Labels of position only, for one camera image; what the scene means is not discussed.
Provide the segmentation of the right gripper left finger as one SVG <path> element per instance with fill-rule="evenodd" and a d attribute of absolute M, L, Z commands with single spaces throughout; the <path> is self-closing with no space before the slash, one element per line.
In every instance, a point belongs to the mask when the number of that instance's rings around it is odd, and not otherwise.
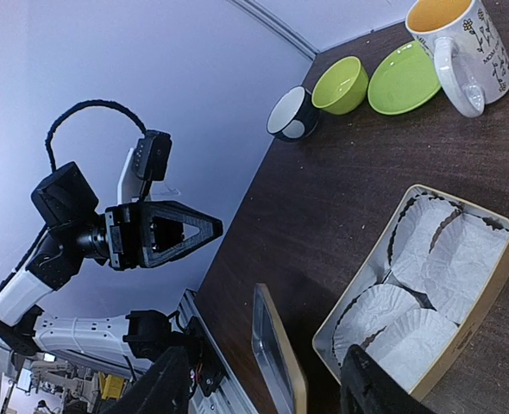
<path fill-rule="evenodd" d="M 182 347 L 170 347 L 120 403 L 121 413 L 187 413 L 190 368 Z"/>

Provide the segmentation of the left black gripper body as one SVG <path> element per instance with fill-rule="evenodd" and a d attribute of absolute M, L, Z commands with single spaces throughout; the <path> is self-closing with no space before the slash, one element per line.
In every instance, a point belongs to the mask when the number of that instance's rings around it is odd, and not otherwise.
<path fill-rule="evenodd" d="M 150 268 L 146 233 L 147 202 L 109 207 L 104 212 L 110 267 L 124 271 L 136 267 Z"/>

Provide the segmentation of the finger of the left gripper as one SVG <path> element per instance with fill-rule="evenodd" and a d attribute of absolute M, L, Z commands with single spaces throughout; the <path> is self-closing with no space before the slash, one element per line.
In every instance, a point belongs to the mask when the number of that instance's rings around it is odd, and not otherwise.
<path fill-rule="evenodd" d="M 199 229 L 209 229 L 213 235 L 223 234 L 223 222 L 213 216 L 176 202 L 176 201 L 148 201 L 141 206 L 155 216 L 163 217 L 175 222 L 185 223 Z"/>
<path fill-rule="evenodd" d="M 223 223 L 213 217 L 187 217 L 185 223 L 165 217 L 143 217 L 141 268 L 155 268 L 185 258 L 223 234 Z"/>

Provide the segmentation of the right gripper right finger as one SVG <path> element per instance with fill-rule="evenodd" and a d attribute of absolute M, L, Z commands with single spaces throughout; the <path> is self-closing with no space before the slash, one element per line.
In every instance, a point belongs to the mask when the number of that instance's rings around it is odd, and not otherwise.
<path fill-rule="evenodd" d="M 342 414 L 434 414 L 356 344 L 349 347 L 341 365 L 340 385 Z"/>

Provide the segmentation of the bear print tin lid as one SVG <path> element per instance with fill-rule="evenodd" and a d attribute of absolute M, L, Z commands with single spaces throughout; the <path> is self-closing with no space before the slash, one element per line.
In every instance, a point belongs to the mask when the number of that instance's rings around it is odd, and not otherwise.
<path fill-rule="evenodd" d="M 306 413 L 307 384 L 267 285 L 254 288 L 251 347 L 278 413 Z"/>

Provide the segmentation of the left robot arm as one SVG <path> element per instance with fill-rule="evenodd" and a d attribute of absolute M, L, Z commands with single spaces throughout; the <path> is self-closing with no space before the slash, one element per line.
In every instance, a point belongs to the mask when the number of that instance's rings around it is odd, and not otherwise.
<path fill-rule="evenodd" d="M 215 217 L 174 201 L 136 201 L 96 212 L 98 199 L 71 161 L 31 194 L 45 221 L 31 255 L 0 285 L 0 337 L 18 354 L 73 351 L 110 364 L 156 361 L 182 347 L 186 370 L 198 368 L 204 345 L 174 331 L 157 310 L 105 319 L 48 315 L 38 302 L 79 273 L 85 259 L 116 271 L 155 268 L 186 257 L 223 234 Z"/>

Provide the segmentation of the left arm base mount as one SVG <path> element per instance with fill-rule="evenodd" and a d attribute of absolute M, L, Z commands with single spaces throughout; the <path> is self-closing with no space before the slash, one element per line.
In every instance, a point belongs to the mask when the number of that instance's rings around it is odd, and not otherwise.
<path fill-rule="evenodd" d="M 199 317 L 191 317 L 187 325 L 175 318 L 176 330 L 171 333 L 171 344 L 185 349 L 193 379 L 204 397 L 215 393 L 228 376 L 216 346 L 204 330 Z"/>

